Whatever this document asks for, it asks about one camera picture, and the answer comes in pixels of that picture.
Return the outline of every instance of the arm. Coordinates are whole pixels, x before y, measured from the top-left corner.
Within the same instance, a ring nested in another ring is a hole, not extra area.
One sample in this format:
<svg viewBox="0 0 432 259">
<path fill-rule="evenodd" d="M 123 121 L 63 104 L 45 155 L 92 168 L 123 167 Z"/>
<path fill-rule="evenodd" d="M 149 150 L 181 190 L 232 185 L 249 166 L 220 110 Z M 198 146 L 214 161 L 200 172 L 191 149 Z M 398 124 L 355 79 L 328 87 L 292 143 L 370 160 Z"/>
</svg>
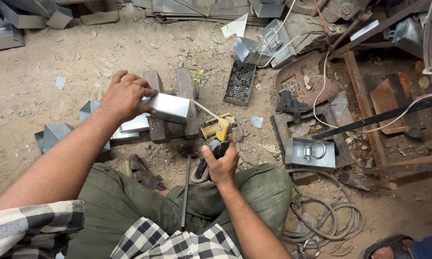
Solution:
<svg viewBox="0 0 432 259">
<path fill-rule="evenodd" d="M 158 91 L 146 80 L 128 71 L 112 77 L 101 106 L 76 129 L 33 163 L 0 197 L 0 210 L 75 200 L 96 157 L 125 121 L 156 111 L 140 103 Z"/>
<path fill-rule="evenodd" d="M 233 141 L 230 142 L 224 156 L 218 160 L 214 158 L 208 146 L 203 146 L 201 152 L 208 163 L 211 179 L 218 187 L 229 211 L 244 256 L 248 259 L 290 259 L 288 250 L 259 218 L 235 186 L 233 177 L 239 156 Z"/>
</svg>

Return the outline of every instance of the shirt sleeve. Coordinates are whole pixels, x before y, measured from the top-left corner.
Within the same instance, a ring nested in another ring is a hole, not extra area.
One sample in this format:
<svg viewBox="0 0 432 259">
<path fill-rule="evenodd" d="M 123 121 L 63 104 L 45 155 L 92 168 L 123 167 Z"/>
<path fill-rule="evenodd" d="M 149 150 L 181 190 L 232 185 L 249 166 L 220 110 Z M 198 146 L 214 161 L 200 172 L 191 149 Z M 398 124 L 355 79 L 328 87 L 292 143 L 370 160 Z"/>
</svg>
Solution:
<svg viewBox="0 0 432 259">
<path fill-rule="evenodd" d="M 0 211 L 0 257 L 54 258 L 85 223 L 83 202 L 60 201 Z"/>
</svg>

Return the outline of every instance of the sandal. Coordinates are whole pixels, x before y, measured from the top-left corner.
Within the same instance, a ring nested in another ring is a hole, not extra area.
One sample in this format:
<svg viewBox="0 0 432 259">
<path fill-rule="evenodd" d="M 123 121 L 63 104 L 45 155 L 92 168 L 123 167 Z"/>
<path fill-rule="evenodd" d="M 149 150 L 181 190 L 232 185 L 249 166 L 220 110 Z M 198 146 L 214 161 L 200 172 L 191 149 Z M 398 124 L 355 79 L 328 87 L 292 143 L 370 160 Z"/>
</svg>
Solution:
<svg viewBox="0 0 432 259">
<path fill-rule="evenodd" d="M 159 175 L 155 176 L 149 170 L 147 170 L 138 155 L 131 155 L 130 168 L 133 178 L 147 188 L 160 191 L 164 191 L 167 189 L 162 183 L 163 178 L 161 178 L 161 176 Z"/>
<path fill-rule="evenodd" d="M 400 234 L 382 239 L 379 242 L 366 248 L 365 253 L 363 254 L 363 259 L 371 259 L 373 253 L 379 248 L 383 247 L 391 248 L 393 253 L 393 259 L 413 259 L 409 254 L 408 248 L 402 242 L 405 239 L 414 241 L 413 238 L 410 238 L 407 235 Z"/>
</svg>

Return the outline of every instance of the forearm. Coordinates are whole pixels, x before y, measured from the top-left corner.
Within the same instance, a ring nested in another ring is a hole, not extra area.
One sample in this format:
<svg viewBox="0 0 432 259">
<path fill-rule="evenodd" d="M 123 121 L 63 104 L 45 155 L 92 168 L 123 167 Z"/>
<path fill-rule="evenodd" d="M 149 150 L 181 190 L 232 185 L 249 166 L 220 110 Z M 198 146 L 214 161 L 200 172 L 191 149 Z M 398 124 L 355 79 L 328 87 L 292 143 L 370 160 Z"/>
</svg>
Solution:
<svg viewBox="0 0 432 259">
<path fill-rule="evenodd" d="M 0 210 L 77 199 L 120 122 L 102 108 L 48 150 L 1 197 Z"/>
<path fill-rule="evenodd" d="M 235 184 L 221 185 L 218 189 L 246 258 L 291 258 L 288 250 L 251 208 Z"/>
</svg>

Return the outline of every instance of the hand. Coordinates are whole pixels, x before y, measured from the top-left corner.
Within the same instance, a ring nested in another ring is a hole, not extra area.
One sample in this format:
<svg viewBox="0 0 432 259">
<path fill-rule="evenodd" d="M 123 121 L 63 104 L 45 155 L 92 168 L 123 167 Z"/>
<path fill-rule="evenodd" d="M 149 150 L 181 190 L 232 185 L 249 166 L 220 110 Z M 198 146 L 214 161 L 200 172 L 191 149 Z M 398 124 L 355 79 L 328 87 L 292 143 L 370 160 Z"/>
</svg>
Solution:
<svg viewBox="0 0 432 259">
<path fill-rule="evenodd" d="M 132 120 L 145 112 L 156 113 L 155 108 L 142 104 L 141 100 L 143 97 L 156 95 L 158 91 L 151 89 L 145 79 L 141 79 L 135 74 L 126 75 L 127 73 L 127 70 L 122 70 L 112 76 L 112 82 L 100 107 L 111 114 L 120 124 Z"/>
<path fill-rule="evenodd" d="M 238 159 L 240 158 L 233 140 L 230 141 L 224 156 L 219 159 L 214 157 L 208 146 L 202 146 L 201 153 L 208 163 L 209 176 L 216 186 L 233 184 L 233 177 L 237 169 Z"/>
</svg>

